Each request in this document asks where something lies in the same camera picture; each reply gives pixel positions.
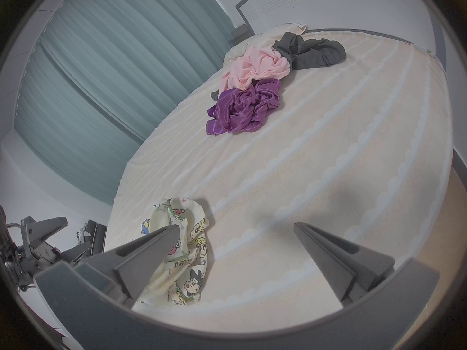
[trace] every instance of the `purple garment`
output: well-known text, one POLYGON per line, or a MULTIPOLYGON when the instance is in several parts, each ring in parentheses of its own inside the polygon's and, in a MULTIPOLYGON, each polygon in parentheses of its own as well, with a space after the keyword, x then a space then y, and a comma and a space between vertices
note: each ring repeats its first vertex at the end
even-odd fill
POLYGON ((258 131, 266 117, 279 107, 279 88, 281 82, 278 79, 261 79, 248 90, 225 90, 217 104, 207 111, 214 119, 207 121, 206 133, 258 131))

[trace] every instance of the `striped bed sheet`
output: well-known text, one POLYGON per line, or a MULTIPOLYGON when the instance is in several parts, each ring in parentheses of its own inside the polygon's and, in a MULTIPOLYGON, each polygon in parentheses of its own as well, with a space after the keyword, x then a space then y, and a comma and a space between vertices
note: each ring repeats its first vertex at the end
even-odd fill
POLYGON ((254 133, 207 136, 214 74, 155 129, 128 162, 106 250, 141 235, 164 198, 200 203, 210 221, 201 300, 135 311, 184 328, 277 330, 341 309, 293 233, 306 222, 389 254, 400 266, 434 224, 452 159, 452 115, 440 62, 413 44, 324 31, 343 63, 292 71, 281 107, 254 133))

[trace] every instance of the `mattress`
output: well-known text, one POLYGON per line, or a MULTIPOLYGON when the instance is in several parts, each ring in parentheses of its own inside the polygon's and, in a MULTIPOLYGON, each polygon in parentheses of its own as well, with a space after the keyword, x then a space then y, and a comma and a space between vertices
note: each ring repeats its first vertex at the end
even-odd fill
POLYGON ((413 44, 358 32, 304 38, 341 42, 347 60, 294 70, 281 106, 254 133, 207 136, 214 74, 155 129, 128 162, 106 250, 142 236, 143 214, 164 198, 202 205, 209 263, 201 299, 167 297, 135 311, 214 332, 277 330, 341 309, 293 233, 315 225, 391 255, 399 267, 426 240, 452 160, 444 70, 413 44))

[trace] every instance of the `wooden floor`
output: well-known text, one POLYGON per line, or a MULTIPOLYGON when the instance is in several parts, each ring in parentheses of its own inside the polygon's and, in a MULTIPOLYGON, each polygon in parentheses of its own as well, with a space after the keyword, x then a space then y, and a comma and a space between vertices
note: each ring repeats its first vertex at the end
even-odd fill
POLYGON ((467 251, 467 192, 456 172, 451 169, 446 197, 436 224, 416 258, 440 272, 440 281, 425 309, 395 346, 400 347, 426 319, 443 299, 461 266, 467 251))

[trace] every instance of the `green pleated curtain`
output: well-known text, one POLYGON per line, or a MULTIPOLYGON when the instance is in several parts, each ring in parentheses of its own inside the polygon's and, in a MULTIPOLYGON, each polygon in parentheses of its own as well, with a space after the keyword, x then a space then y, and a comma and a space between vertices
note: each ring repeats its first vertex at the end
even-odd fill
POLYGON ((57 174, 113 204, 126 163, 222 67, 216 0, 66 0, 22 81, 15 129, 57 174))

